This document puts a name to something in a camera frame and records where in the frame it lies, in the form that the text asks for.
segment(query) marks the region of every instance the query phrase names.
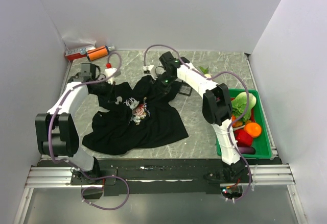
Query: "green plastic bin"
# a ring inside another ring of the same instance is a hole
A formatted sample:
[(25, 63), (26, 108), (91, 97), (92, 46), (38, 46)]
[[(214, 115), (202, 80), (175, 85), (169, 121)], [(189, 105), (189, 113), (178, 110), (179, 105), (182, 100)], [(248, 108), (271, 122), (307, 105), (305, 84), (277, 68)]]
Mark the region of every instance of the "green plastic bin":
[[(241, 92), (244, 92), (244, 90), (229, 89), (229, 95), (231, 98), (235, 98)], [(253, 108), (253, 115), (254, 115), (255, 122), (261, 126), (262, 133), (258, 138), (253, 140), (252, 146), (255, 148), (255, 154), (243, 154), (243, 156), (246, 158), (269, 159), (271, 158), (271, 148), (270, 148), (269, 138), (268, 138), (266, 124), (264, 120), (264, 115), (261, 109), (259, 93), (256, 90), (249, 90), (249, 93), (253, 94), (256, 98), (256, 104)], [(218, 155), (221, 155), (218, 139), (217, 139), (217, 153)]]

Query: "white wall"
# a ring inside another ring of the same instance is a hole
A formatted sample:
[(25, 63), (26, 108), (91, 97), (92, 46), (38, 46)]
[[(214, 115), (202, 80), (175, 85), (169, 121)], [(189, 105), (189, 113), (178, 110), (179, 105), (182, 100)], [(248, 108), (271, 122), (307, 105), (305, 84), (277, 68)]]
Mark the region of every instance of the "white wall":
[(250, 63), (310, 223), (326, 223), (327, 0), (282, 0)]
[(34, 118), (58, 98), (67, 62), (39, 0), (0, 2), (0, 222), (7, 224), (40, 159)]
[(280, 0), (41, 0), (69, 48), (85, 43), (145, 49), (251, 53)]

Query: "black t-shirt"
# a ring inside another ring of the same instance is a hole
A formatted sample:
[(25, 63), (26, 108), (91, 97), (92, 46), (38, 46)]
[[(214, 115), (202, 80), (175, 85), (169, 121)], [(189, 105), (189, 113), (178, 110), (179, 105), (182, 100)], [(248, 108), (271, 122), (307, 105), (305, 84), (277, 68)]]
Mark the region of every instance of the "black t-shirt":
[(110, 111), (95, 114), (93, 132), (83, 138), (83, 145), (99, 153), (121, 155), (133, 148), (154, 148), (188, 137), (179, 113), (168, 103), (181, 83), (174, 82), (169, 93), (160, 96), (152, 81), (151, 76), (144, 76), (134, 89), (127, 82), (106, 86), (98, 95), (99, 105)]

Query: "orange fruit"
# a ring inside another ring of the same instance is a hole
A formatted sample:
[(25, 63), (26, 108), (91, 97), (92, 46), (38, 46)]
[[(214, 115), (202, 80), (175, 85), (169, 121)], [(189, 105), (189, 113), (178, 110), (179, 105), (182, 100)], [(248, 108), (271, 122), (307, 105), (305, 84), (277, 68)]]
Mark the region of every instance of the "orange fruit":
[(244, 130), (253, 138), (257, 138), (261, 135), (262, 129), (261, 126), (258, 125), (257, 123), (248, 123), (245, 127)]

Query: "marble tabletop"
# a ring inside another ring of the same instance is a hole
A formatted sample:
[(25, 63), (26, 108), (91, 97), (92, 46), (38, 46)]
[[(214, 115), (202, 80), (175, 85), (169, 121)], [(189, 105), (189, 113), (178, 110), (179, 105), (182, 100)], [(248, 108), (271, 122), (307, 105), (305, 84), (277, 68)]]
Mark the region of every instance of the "marble tabletop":
[[(134, 87), (136, 82), (144, 75), (143, 51), (118, 51), (123, 58), (121, 75), (115, 81), (117, 84), (124, 81), (129, 82)], [(166, 51), (148, 51), (147, 64), (159, 66), (159, 56)], [(244, 53), (224, 53), (224, 52), (202, 52), (202, 51), (185, 51), (180, 52), (181, 56), (188, 58), (193, 65), (199, 69), (199, 66), (209, 67), (211, 75), (220, 71), (228, 70), (236, 73), (246, 83), (249, 89), (254, 89), (254, 84), (247, 65)], [(75, 75), (80, 71), (80, 63), (88, 62), (86, 58), (80, 58), (73, 61), (69, 70), (68, 77)], [(94, 64), (105, 69), (107, 57), (93, 61)], [(114, 55), (110, 59), (113, 67), (118, 65), (118, 58)], [(242, 89), (241, 83), (231, 75), (223, 74), (215, 79), (217, 83), (225, 83), (229, 88)], [(189, 137), (177, 141), (170, 145), (161, 146), (151, 149), (134, 149), (121, 156), (112, 156), (99, 154), (82, 146), (89, 154), (96, 158), (155, 158), (155, 159), (217, 159), (216, 137), (214, 130), (208, 124), (202, 115), (202, 98), (195, 92), (191, 96), (178, 94), (170, 102), (180, 114)], [(78, 134), (80, 135), (80, 144), (82, 138), (92, 131), (91, 123), (94, 114), (99, 110), (97, 97), (89, 95), (80, 106), (75, 114), (74, 122)]]

